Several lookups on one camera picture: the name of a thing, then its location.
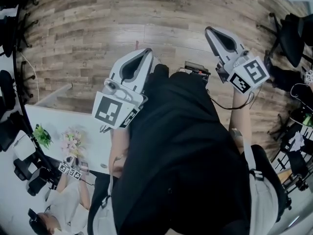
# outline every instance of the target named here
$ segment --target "laminate floor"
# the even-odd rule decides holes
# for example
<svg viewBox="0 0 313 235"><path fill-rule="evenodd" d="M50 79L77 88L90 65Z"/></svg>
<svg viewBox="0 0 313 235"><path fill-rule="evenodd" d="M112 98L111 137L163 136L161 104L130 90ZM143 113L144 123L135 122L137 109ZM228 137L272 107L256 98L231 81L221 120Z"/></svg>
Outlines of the laminate floor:
<svg viewBox="0 0 313 235"><path fill-rule="evenodd" d="M139 48L150 47L174 73L185 61L204 65L211 96L230 107L232 87L222 85L215 72L217 58L204 36L208 25L231 30L242 38L255 55L264 57L275 37L255 27L262 23L274 29L269 12L279 18L287 13L307 14L303 3L287 0L38 0L28 6L29 21L39 23L26 38L32 48L23 54L36 70L40 98L73 83L73 89L58 98L52 107L90 113L97 91L103 86L114 62ZM288 61L274 55L274 64L292 69ZM32 68L27 64L26 73ZM29 81L37 101L36 81ZM272 158L278 144L267 134L279 127L277 114L287 117L295 107L288 94L265 83L251 108L253 143ZM217 106L221 122L228 126L230 111Z"/></svg>

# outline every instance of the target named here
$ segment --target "white desk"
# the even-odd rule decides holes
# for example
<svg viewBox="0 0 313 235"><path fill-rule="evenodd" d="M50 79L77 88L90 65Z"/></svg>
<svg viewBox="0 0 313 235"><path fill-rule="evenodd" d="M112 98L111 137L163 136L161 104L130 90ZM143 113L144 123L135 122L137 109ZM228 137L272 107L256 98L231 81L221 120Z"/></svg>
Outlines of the white desk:
<svg viewBox="0 0 313 235"><path fill-rule="evenodd" d="M100 133L101 122L94 119L91 114L55 110L45 107L25 105L29 122L35 130L36 124L50 134L53 143L49 149L41 145L45 155L56 160L63 160L65 153L61 150L62 133L69 127L82 131L86 134L86 142L82 145L86 149L86 161L89 169L108 173L108 169L101 167L101 164L108 165L111 149L110 132Z"/></svg>

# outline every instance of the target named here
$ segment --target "black shirt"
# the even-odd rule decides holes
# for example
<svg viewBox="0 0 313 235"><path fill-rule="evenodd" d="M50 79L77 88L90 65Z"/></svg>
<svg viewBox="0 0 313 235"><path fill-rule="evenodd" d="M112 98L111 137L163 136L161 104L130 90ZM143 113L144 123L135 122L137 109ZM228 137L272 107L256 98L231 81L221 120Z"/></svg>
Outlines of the black shirt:
<svg viewBox="0 0 313 235"><path fill-rule="evenodd" d="M131 123L128 157L112 192L118 233L221 234L239 221L248 234L248 167L201 79L183 72L155 78Z"/></svg>

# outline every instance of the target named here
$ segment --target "white cable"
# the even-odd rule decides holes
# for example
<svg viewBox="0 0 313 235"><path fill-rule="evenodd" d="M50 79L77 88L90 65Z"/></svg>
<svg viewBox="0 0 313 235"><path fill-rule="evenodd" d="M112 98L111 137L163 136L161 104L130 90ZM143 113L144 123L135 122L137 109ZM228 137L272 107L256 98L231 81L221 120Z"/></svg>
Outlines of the white cable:
<svg viewBox="0 0 313 235"><path fill-rule="evenodd" d="M22 57L25 59L25 61L31 66L31 68L33 68L33 71L35 73L35 77L36 77L36 83L37 83L37 91L38 91L38 102L39 102L39 87L38 87L38 78L37 78L37 74L35 71L35 68L30 64L30 62L26 59L26 57L20 52L20 54L22 55Z"/></svg>
<svg viewBox="0 0 313 235"><path fill-rule="evenodd" d="M153 56L156 57L158 59L158 61L162 64L161 60L157 56L155 56L155 55L153 55Z"/></svg>
<svg viewBox="0 0 313 235"><path fill-rule="evenodd" d="M311 109L306 103L304 103L302 100L300 100L300 99L298 98L299 95L293 95L293 94L292 94L292 90L293 90L293 88L294 88L296 85L305 85L305 86L308 87L307 84L297 83L297 84L295 84L294 86L292 86L292 88L291 88L291 90L290 90L290 95L291 95L292 97L298 99L301 103L303 103L306 107L308 107L308 108L313 112L313 109Z"/></svg>

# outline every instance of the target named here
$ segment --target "green plant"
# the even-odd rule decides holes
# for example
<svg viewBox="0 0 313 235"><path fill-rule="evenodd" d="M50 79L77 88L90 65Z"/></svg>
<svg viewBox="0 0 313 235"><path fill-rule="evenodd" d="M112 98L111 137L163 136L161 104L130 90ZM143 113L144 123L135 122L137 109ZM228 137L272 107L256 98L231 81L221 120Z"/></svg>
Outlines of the green plant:
<svg viewBox="0 0 313 235"><path fill-rule="evenodd" d="M51 136L41 125L36 124L36 129L33 132L33 135L37 139L39 144L42 144L45 148L48 149L52 142Z"/></svg>

